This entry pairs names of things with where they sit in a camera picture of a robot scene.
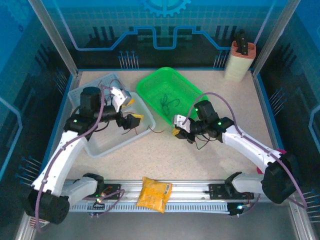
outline beige tabletop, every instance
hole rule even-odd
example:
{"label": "beige tabletop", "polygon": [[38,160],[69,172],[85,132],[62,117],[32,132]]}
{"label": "beige tabletop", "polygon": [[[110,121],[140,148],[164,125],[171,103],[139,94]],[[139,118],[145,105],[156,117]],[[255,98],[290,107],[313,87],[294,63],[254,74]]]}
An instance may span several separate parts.
{"label": "beige tabletop", "polygon": [[[135,92],[136,84],[153,71],[117,71],[121,81]],[[215,92],[223,96],[234,110],[238,125],[247,134],[272,147],[266,122],[258,100],[251,74],[247,72],[241,82],[224,80],[223,71],[180,70],[202,92]],[[83,72],[80,85],[111,72]],[[232,116],[225,104],[208,96],[220,117]],[[96,173],[105,179],[140,180],[143,176],[161,180],[218,180],[242,171],[255,173],[256,166],[246,157],[219,141],[210,142],[197,150],[195,144],[179,140],[171,134],[169,126],[150,109],[156,121],[156,131],[126,145],[104,157],[91,158],[85,150],[77,157],[68,179],[78,179],[85,173]]]}

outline glass panel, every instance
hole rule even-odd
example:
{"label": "glass panel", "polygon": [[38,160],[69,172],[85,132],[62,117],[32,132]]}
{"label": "glass panel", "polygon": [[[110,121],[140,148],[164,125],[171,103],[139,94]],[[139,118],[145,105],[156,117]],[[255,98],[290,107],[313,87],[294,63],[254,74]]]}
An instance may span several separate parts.
{"label": "glass panel", "polygon": [[9,240],[23,212],[19,188],[39,172],[69,72],[28,1],[1,0],[0,19],[0,239]]}
{"label": "glass panel", "polygon": [[298,158],[304,186],[316,188],[318,193],[319,12],[318,0],[300,2],[260,72],[284,148]]}
{"label": "glass panel", "polygon": [[135,69],[223,68],[235,33],[254,42],[264,26],[259,51],[287,1],[43,2],[78,68]]}

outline plastic tray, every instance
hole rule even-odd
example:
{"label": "plastic tray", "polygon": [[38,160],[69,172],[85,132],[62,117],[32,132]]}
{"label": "plastic tray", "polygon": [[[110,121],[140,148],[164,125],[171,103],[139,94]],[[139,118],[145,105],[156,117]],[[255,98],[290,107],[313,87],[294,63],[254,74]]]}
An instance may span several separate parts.
{"label": "plastic tray", "polygon": [[[136,92],[170,125],[175,115],[186,116],[194,100],[202,94],[196,86],[170,67],[162,67],[142,79],[136,85]],[[194,109],[190,117],[197,117]]]}
{"label": "plastic tray", "polygon": [[[135,102],[123,109],[122,112],[141,114],[144,116],[143,120],[140,122],[140,125],[136,127],[138,135],[134,129],[126,133],[128,130],[118,127],[116,121],[111,121],[105,130],[94,132],[88,144],[84,147],[88,155],[92,158],[105,156],[143,137],[151,132],[151,130],[148,129],[148,126],[150,126],[152,130],[156,127],[156,122],[144,101],[135,92],[130,92],[130,94]],[[98,129],[103,128],[105,125],[106,123],[104,122],[99,123]]]}
{"label": "plastic tray", "polygon": [[[76,89],[73,89],[68,92],[68,97],[71,101],[73,108],[76,108],[80,105],[80,94],[82,93],[83,89],[86,87],[98,87],[101,85],[106,85],[108,87],[116,87],[128,90],[126,86],[120,81],[119,77],[115,73],[110,73],[108,75],[102,76],[94,81],[88,82],[85,85],[79,86]],[[108,89],[104,90],[104,95],[107,96],[110,94]]]}

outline metal pole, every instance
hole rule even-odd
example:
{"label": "metal pole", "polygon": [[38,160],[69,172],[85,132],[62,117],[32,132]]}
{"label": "metal pole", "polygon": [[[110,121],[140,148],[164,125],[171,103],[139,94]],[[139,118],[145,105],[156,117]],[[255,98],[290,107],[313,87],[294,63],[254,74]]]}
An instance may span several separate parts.
{"label": "metal pole", "polygon": [[45,8],[41,0],[28,0],[31,7],[33,8],[35,14],[39,18],[42,26],[44,27],[46,33],[51,39],[56,50],[60,54],[62,60],[64,61],[66,67],[70,73],[75,77],[78,74],[78,68],[72,59],[62,37],[60,36],[54,22],[52,21],[47,9]]}
{"label": "metal pole", "polygon": [[287,26],[290,18],[294,14],[298,4],[301,0],[288,0],[287,4],[285,5],[278,21],[276,22],[273,30],[270,33],[269,38],[267,39],[265,45],[261,53],[259,54],[258,58],[253,65],[253,75],[257,76],[260,70],[262,69],[263,65],[265,64],[266,60],[268,59],[270,53],[274,49],[281,33]]}

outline yellow snack package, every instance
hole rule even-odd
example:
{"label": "yellow snack package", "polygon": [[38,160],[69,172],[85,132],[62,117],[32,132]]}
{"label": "yellow snack package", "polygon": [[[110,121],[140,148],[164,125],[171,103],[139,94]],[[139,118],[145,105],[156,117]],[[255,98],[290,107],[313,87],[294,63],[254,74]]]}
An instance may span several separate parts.
{"label": "yellow snack package", "polygon": [[171,183],[155,181],[144,176],[142,179],[142,190],[136,206],[153,209],[164,214],[171,190]]}

